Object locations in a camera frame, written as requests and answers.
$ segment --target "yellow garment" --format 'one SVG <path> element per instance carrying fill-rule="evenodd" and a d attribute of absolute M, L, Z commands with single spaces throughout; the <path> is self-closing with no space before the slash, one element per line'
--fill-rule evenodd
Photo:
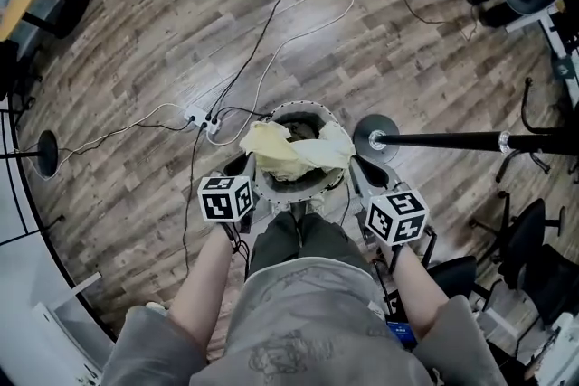
<path fill-rule="evenodd" d="M 278 123 L 254 122 L 239 145 L 246 154 L 255 154 L 262 171 L 280 181 L 299 179 L 315 168 L 346 169 L 356 154 L 350 136 L 334 121 L 322 127 L 318 139 L 290 143 L 286 140 L 290 137 L 288 129 Z"/>

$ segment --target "stand base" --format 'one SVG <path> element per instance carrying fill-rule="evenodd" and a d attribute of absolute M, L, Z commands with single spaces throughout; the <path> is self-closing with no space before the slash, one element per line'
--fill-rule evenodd
<path fill-rule="evenodd" d="M 383 115 L 369 115 L 358 122 L 354 129 L 354 146 L 356 152 L 380 163 L 391 161 L 398 153 L 398 145 L 386 145 L 375 142 L 377 136 L 397 136 L 398 126 Z"/>
<path fill-rule="evenodd" d="M 38 138 L 38 172 L 44 177 L 52 177 L 58 168 L 58 144 L 50 130 L 45 130 Z"/>

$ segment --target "white cable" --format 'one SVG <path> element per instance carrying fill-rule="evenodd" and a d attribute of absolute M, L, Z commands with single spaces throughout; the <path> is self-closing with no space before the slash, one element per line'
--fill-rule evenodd
<path fill-rule="evenodd" d="M 58 164 L 58 167 L 56 168 L 56 171 L 55 171 L 54 174 L 51 175 L 50 177 L 44 177 L 43 175 L 41 175 L 41 174 L 36 170 L 36 167 L 34 166 L 34 163 L 33 163 L 33 170 L 34 170 L 34 171 L 38 174 L 38 176 L 39 176 L 40 178 L 42 178 L 44 181 L 51 180 L 55 175 L 57 175 L 57 174 L 59 173 L 59 171 L 61 170 L 62 165 L 63 165 L 64 163 L 66 163 L 66 162 L 70 159 L 70 157 L 71 157 L 72 155 L 74 155 L 75 153 L 81 151 L 82 148 L 84 148 L 85 146 L 95 144 L 95 143 L 99 142 L 100 140 L 102 140 L 103 138 L 115 136 L 116 134 L 122 134 L 123 132 L 129 130 L 130 128 L 132 128 L 132 127 L 134 127 L 134 126 L 136 126 L 137 124 L 143 122 L 145 119 L 153 116 L 153 114 L 157 113 L 157 111 L 159 111 L 162 107 L 175 107 L 175 108 L 179 108 L 179 109 L 182 109 L 183 111 L 185 111 L 185 108 L 180 107 L 179 105 L 176 105 L 175 103 L 163 103 L 163 104 L 159 105 L 158 107 L 156 107 L 155 109 L 153 109 L 153 111 L 151 111 L 149 114 L 147 114 L 144 118 L 141 118 L 139 121 L 136 121 L 136 122 L 132 123 L 131 125 L 126 126 L 126 127 L 122 128 L 122 129 L 116 130 L 116 131 L 114 131 L 114 132 L 109 132 L 108 134 L 106 134 L 106 135 L 104 135 L 104 136 L 101 136 L 101 137 L 99 137 L 99 138 L 95 138 L 94 140 L 91 140 L 90 142 L 87 142 L 87 143 L 84 144 L 83 146 L 80 146 L 79 148 L 77 148 L 77 149 L 75 149 L 75 150 L 72 150 L 71 153 L 70 153 L 68 156 L 66 156 L 66 157 Z"/>
<path fill-rule="evenodd" d="M 260 82 L 257 86 L 257 91 L 255 92 L 255 100 L 253 101 L 253 108 L 252 111 L 255 111 L 255 109 L 257 108 L 257 101 L 260 97 L 260 89 L 261 89 L 261 84 L 263 83 L 263 79 L 265 78 L 265 75 L 267 74 L 267 72 L 270 70 L 271 65 L 273 64 L 273 61 L 275 60 L 275 58 L 278 56 L 278 53 L 280 53 L 280 50 L 283 48 L 284 45 L 286 45 L 287 43 L 290 43 L 291 41 L 295 41 L 296 39 L 299 39 L 300 37 L 305 37 L 307 35 L 316 33 L 317 31 L 324 29 L 327 26 L 330 26 L 331 24 L 341 20 L 342 18 L 344 18 L 344 16 L 346 16 L 346 14 L 350 11 L 350 9 L 352 8 L 352 6 L 354 6 L 354 0 L 352 0 L 352 2 L 350 2 L 350 5 L 348 6 L 348 8 L 346 9 L 346 11 L 344 13 L 342 13 L 339 17 L 334 18 L 333 20 L 322 24 L 321 26 L 317 27 L 316 29 L 312 29 L 311 31 L 307 31 L 306 33 L 302 33 L 302 34 L 298 34 L 294 37 L 291 37 L 290 39 L 288 39 L 287 41 L 283 42 L 280 47 L 278 47 L 278 50 L 273 54 L 273 56 L 271 57 L 270 62 L 268 63 L 268 65 L 265 68 L 265 71 L 263 72 L 263 74 L 261 75 L 260 78 Z M 210 137 L 209 137 L 209 132 L 206 132 L 205 136 L 207 138 L 207 141 L 215 146 L 226 146 L 226 145 L 230 145 L 232 144 L 235 140 L 237 140 L 239 138 L 239 135 L 243 132 L 243 130 L 247 127 L 247 125 L 250 122 L 250 119 L 252 118 L 253 114 L 250 114 L 247 119 L 245 119 L 245 122 L 243 123 L 243 126 L 241 129 L 239 129 L 239 132 L 235 135 L 234 138 L 232 138 L 231 140 L 229 140 L 228 142 L 214 142 Z"/>

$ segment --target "person's left arm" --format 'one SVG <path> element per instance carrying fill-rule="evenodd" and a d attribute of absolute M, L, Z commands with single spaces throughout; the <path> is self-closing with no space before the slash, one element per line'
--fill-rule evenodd
<path fill-rule="evenodd" d="M 206 365 L 232 259 L 225 231 L 211 232 L 167 316 L 146 307 L 128 311 L 104 369 L 103 386 L 186 385 Z"/>

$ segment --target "cloth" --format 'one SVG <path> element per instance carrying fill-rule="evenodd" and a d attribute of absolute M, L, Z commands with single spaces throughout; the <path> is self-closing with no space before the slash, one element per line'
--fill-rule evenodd
<path fill-rule="evenodd" d="M 299 258 L 255 272 L 233 311 L 223 358 L 206 365 L 170 319 L 133 307 L 103 386 L 427 385 L 504 386 L 464 297 L 440 311 L 413 353 L 384 320 L 382 295 L 360 268 Z"/>
<path fill-rule="evenodd" d="M 319 214 L 307 214 L 296 223 L 289 212 L 281 212 L 257 236 L 248 275 L 310 256 L 339 260 L 370 273 L 370 264 L 339 225 L 325 221 Z"/>
<path fill-rule="evenodd" d="M 356 154 L 350 136 L 334 121 L 321 128 L 317 139 L 288 142 L 290 137 L 276 122 L 253 122 L 239 145 L 246 154 L 253 152 L 256 165 L 279 181 L 297 180 L 316 168 L 346 169 Z"/>

